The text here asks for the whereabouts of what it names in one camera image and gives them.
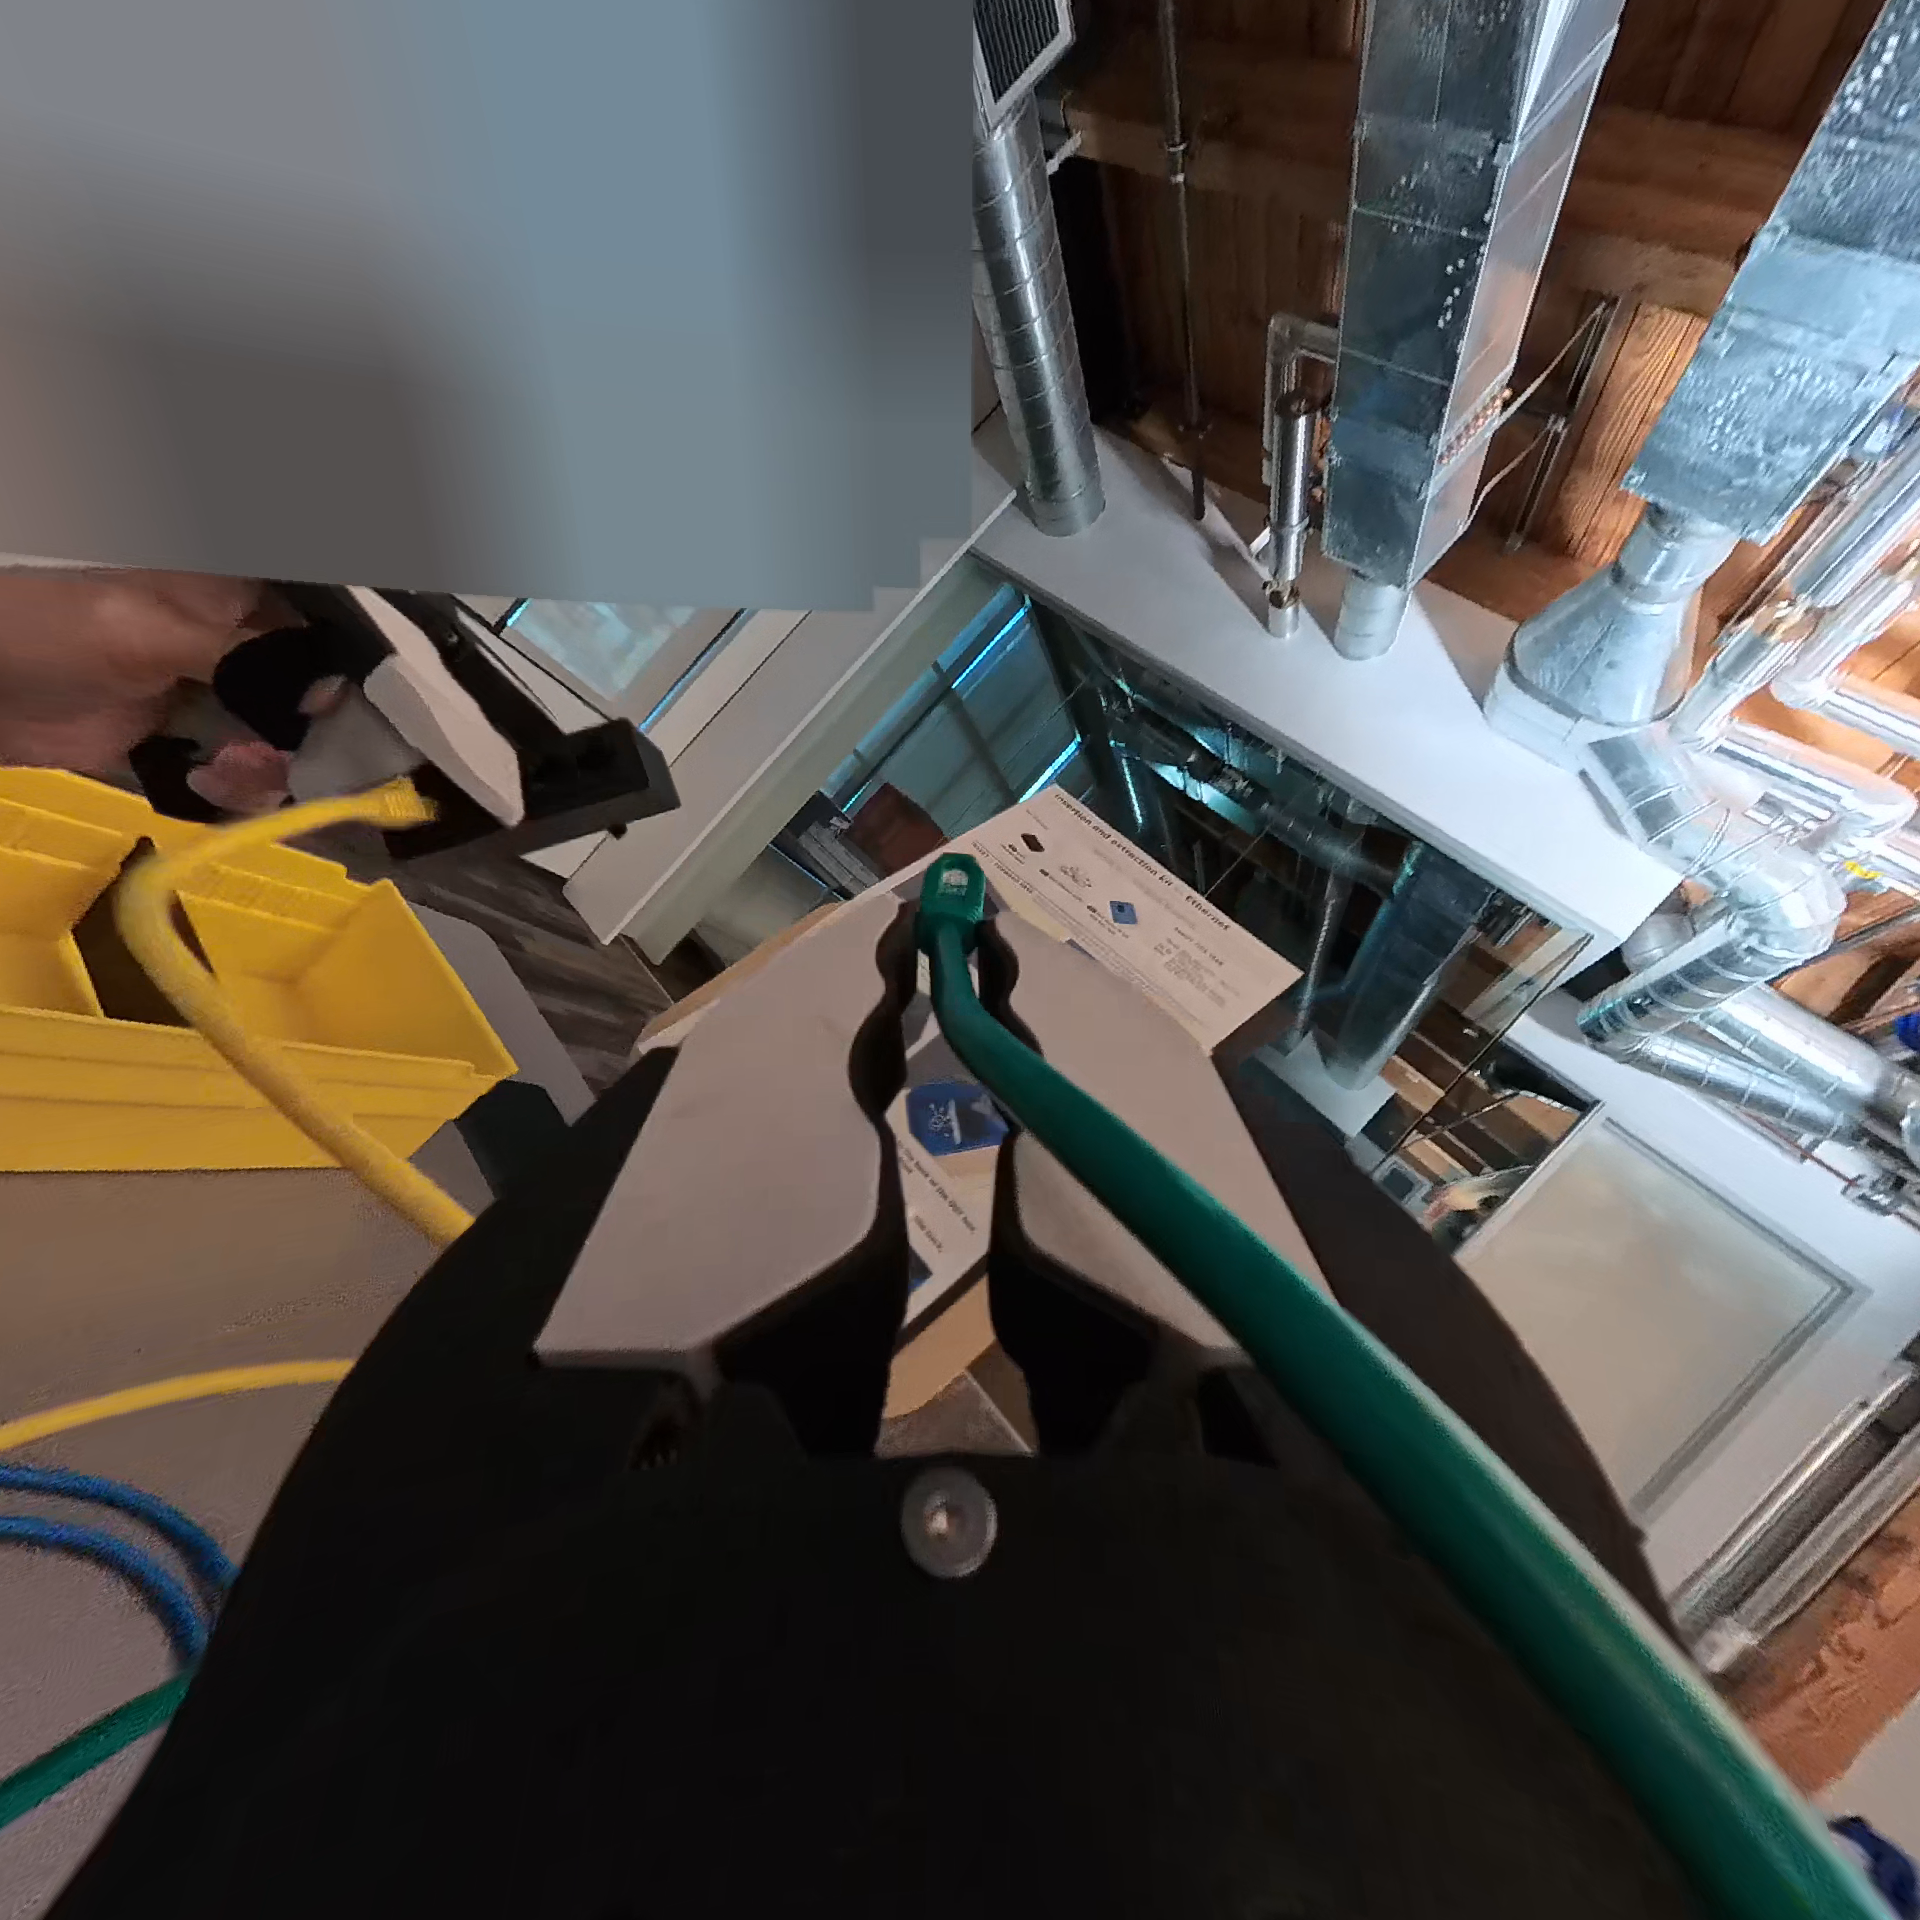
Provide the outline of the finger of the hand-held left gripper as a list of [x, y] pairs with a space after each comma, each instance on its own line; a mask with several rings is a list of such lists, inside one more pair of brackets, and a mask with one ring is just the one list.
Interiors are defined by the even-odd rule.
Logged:
[[508, 735], [427, 646], [388, 653], [365, 674], [365, 697], [421, 760], [438, 767], [502, 827], [523, 822], [522, 760]]

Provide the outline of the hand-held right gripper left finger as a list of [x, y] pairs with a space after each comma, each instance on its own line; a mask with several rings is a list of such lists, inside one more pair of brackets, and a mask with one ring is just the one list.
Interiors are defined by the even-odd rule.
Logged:
[[899, 895], [858, 898], [722, 990], [670, 1049], [534, 1355], [719, 1362], [869, 1265], [890, 1353], [909, 1291], [891, 1109], [917, 990]]

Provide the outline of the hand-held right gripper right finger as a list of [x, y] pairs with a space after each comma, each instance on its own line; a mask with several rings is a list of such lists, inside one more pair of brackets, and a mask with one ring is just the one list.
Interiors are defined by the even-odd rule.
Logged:
[[[1328, 1291], [1302, 1226], [1198, 1040], [1140, 990], [1021, 915], [996, 913], [991, 931], [1013, 970], [1008, 1015], [1046, 1065]], [[989, 1269], [1010, 1271], [1015, 1257], [1061, 1271], [1125, 1330], [1168, 1330], [1202, 1357], [1243, 1355], [1164, 1261], [1030, 1133], [1000, 1149], [995, 1187]]]

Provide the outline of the black network switch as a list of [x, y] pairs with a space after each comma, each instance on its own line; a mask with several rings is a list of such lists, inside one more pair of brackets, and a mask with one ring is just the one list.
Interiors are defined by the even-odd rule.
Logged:
[[431, 816], [382, 830], [383, 850], [400, 864], [455, 854], [528, 856], [599, 832], [621, 832], [680, 802], [660, 751], [624, 722], [574, 733], [551, 727], [531, 735], [509, 730], [508, 749], [522, 790], [516, 822], [501, 822], [458, 785], [453, 771], [422, 762], [411, 782]]

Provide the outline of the person's left hand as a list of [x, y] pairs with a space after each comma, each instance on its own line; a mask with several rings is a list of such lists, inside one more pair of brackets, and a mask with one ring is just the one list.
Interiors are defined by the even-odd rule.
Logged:
[[245, 640], [299, 623], [272, 583], [4, 570], [3, 760], [115, 784], [190, 822], [276, 811], [290, 802], [286, 751], [232, 722], [202, 746], [175, 710]]

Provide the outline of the yellow plastic bin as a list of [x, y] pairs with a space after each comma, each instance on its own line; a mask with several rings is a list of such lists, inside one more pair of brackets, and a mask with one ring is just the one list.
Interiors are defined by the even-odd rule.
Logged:
[[[120, 1173], [320, 1167], [280, 1118], [127, 963], [109, 888], [139, 850], [206, 827], [56, 769], [3, 771], [3, 1165]], [[261, 847], [203, 869], [182, 922], [222, 991], [335, 1110], [411, 1155], [516, 1063], [386, 881]]]

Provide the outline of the white door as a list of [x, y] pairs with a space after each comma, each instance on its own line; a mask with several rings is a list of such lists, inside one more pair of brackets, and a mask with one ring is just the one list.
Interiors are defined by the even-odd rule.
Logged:
[[1459, 1253], [1648, 1520], [1858, 1283], [1611, 1119], [1575, 1126]]

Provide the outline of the silver insulated pipe bundle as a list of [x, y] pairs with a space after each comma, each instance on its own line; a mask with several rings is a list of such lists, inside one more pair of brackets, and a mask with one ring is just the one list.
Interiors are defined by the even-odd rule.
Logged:
[[1650, 725], [1597, 735], [1580, 771], [1613, 824], [1704, 906], [1575, 1015], [1583, 1042], [1798, 1136], [1918, 1160], [1916, 1069], [1778, 993], [1839, 920], [1836, 864], [1726, 802], [1701, 755]]

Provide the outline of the silver vertical pipe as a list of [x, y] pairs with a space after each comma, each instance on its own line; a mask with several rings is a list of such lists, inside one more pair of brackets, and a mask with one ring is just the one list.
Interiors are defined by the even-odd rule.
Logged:
[[1276, 313], [1263, 334], [1263, 625], [1293, 635], [1302, 609], [1315, 458], [1338, 366], [1338, 327]]

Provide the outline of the spiral round metal duct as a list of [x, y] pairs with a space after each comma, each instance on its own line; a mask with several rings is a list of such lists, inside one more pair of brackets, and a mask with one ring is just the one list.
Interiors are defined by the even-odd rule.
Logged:
[[1046, 537], [1084, 535], [1106, 498], [1034, 90], [975, 118], [971, 223], [975, 323], [1027, 512]]

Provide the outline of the rectangular metal duct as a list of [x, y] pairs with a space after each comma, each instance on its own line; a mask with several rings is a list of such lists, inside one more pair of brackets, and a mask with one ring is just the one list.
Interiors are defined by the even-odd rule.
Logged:
[[1471, 518], [1621, 1], [1374, 1], [1360, 42], [1323, 555], [1383, 656]]

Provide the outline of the wall air vent grille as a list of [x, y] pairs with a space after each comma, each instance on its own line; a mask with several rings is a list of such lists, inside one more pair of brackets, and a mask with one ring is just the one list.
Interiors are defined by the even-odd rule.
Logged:
[[975, 112], [991, 126], [1069, 51], [1071, 1], [974, 1], [971, 29]]

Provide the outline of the large insulated metal duct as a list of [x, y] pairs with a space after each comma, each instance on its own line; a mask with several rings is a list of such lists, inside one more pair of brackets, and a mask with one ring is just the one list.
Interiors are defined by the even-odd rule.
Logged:
[[1485, 722], [1575, 765], [1666, 717], [1702, 584], [1788, 526], [1916, 360], [1918, 3], [1887, 1], [1623, 477], [1642, 515], [1518, 625]]

